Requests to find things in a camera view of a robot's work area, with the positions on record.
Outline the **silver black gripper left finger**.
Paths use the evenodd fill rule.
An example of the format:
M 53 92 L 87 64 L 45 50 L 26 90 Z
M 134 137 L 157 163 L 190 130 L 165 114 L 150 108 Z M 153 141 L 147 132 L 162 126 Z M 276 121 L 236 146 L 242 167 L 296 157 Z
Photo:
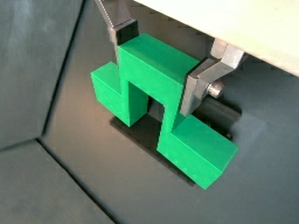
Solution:
M 95 0 L 101 14 L 107 22 L 110 40 L 118 47 L 139 35 L 138 21 L 133 18 L 126 0 Z

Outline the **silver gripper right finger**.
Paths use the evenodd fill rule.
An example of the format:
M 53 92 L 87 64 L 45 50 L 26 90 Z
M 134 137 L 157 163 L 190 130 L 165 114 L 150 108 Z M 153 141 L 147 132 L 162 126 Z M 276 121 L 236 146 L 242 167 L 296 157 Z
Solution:
M 214 40 L 210 58 L 206 58 L 187 75 L 181 107 L 185 116 L 201 106 L 206 95 L 214 98 L 221 96 L 225 88 L 221 78 L 238 68 L 245 54 L 234 45 L 218 38 Z

